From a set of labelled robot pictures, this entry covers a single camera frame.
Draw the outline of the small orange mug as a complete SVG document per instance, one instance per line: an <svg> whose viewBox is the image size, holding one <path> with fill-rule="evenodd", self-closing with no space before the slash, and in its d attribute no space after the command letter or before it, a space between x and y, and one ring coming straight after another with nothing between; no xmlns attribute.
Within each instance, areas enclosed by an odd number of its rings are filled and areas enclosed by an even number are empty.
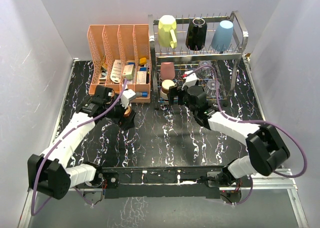
<svg viewBox="0 0 320 228"><path fill-rule="evenodd" d="M132 111L131 106L128 106L128 107L126 108L123 116L124 116L125 118L129 117L130 114L131 114L131 111Z"/></svg>

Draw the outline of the stainless steel cup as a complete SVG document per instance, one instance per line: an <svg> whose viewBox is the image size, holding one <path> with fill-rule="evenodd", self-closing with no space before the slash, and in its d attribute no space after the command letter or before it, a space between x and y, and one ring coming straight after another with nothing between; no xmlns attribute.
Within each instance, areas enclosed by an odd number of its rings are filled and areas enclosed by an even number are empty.
<svg viewBox="0 0 320 228"><path fill-rule="evenodd" d="M168 94L169 94L169 89L170 87L173 87L175 85L173 80L163 80L161 83L161 89L160 89L160 96L164 99L164 100L168 100Z"/></svg>

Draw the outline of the pink plastic cup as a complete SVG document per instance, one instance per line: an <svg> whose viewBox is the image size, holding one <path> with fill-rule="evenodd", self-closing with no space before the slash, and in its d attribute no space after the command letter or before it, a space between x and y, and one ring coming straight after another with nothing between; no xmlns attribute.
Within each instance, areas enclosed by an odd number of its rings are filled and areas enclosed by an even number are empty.
<svg viewBox="0 0 320 228"><path fill-rule="evenodd" d="M160 78L162 80L173 80L175 78L175 66L173 62L162 62L160 66Z"/></svg>

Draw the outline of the clear ribbed glass cup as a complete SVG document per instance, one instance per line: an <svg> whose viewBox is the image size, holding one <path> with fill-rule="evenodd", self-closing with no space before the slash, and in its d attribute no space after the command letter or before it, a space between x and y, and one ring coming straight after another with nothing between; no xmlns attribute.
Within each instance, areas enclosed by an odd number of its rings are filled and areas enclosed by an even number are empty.
<svg viewBox="0 0 320 228"><path fill-rule="evenodd" d="M211 61L200 61L198 66L199 67L202 67L202 66L205 66L204 68L200 69L198 72L197 72L197 76L201 79L209 79L211 77L211 74L212 74L212 69L209 67L211 66L212 63Z"/></svg>

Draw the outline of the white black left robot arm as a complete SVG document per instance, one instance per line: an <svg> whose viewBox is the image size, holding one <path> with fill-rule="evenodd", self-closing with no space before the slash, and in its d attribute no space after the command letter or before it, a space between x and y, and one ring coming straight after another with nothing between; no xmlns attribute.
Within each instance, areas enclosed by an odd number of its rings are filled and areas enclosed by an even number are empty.
<svg viewBox="0 0 320 228"><path fill-rule="evenodd" d="M79 104L53 144L28 159L29 187L55 199L62 199L70 188L82 183L99 187L103 175L97 165L84 163L69 168L69 159L84 137L104 118L111 119L122 130L133 128L136 113L130 102L135 98L136 93L131 89L117 94L112 88L98 85L94 95Z"/></svg>

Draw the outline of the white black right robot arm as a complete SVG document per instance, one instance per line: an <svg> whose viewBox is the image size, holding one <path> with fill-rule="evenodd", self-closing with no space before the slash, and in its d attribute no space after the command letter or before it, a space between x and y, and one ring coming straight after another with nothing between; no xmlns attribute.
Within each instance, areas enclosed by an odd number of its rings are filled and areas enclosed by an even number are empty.
<svg viewBox="0 0 320 228"><path fill-rule="evenodd" d="M242 177L257 173L269 176L290 157L287 146L274 126L248 123L227 116L207 101L202 87L170 87L170 104L173 104L175 97L178 104L188 107L197 124L223 133L247 148L246 156L231 161L211 178L220 185L235 186Z"/></svg>

